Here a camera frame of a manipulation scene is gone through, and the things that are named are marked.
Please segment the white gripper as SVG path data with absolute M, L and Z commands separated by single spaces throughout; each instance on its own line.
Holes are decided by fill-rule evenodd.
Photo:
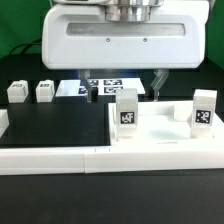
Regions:
M 50 69 L 80 69 L 88 103 L 98 96 L 88 69 L 155 69 L 157 101 L 168 69 L 203 61 L 208 14 L 207 4 L 164 4 L 147 21 L 128 23 L 108 21 L 103 6 L 57 4 L 45 17 L 42 60 Z

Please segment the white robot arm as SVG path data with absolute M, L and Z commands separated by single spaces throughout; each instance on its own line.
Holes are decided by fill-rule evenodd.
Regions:
M 42 33 L 49 69 L 76 69 L 88 95 L 95 69 L 152 69 L 153 95 L 171 69 L 196 68 L 216 0 L 53 0 Z

